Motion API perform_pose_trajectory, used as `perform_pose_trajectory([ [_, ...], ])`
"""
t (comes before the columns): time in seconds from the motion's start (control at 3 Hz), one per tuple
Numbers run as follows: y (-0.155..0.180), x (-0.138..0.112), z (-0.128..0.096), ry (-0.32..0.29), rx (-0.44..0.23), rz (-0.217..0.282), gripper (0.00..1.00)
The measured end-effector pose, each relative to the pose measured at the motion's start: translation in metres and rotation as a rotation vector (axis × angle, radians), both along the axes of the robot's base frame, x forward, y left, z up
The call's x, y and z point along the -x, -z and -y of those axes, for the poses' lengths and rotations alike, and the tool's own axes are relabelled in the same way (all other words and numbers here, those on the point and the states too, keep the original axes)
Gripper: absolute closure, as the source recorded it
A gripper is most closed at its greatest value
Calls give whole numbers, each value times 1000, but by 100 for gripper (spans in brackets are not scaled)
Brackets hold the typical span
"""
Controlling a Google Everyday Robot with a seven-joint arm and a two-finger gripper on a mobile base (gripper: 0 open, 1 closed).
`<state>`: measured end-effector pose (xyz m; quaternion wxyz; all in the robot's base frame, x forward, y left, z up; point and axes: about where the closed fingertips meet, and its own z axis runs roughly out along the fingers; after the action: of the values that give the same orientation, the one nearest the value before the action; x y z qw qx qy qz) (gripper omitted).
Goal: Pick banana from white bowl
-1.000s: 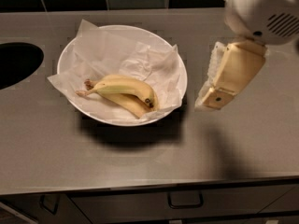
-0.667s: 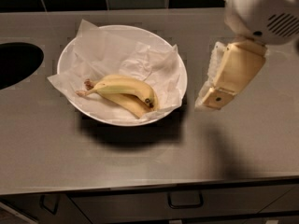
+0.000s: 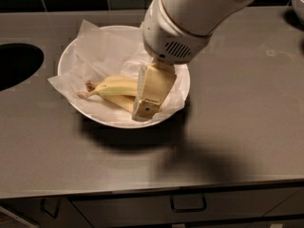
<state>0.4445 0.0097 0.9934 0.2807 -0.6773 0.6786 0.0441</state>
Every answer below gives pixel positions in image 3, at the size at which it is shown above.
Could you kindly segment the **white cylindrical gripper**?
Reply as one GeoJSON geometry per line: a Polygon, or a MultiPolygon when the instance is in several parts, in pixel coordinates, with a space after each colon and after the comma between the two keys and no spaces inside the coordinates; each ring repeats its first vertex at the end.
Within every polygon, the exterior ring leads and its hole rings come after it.
{"type": "Polygon", "coordinates": [[[208,45],[211,36],[197,36],[179,28],[169,17],[162,0],[152,1],[141,31],[145,50],[162,61],[143,66],[139,72],[132,119],[146,122],[161,110],[177,79],[174,66],[168,64],[189,63],[208,45]]]}

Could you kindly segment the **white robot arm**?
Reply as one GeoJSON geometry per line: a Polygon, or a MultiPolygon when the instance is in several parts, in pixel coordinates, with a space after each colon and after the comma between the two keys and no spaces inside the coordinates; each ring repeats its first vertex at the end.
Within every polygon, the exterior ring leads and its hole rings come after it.
{"type": "Polygon", "coordinates": [[[255,0],[153,0],[141,24],[152,64],[140,70],[132,118],[150,120],[176,81],[175,66],[192,61],[214,30],[255,0]]]}

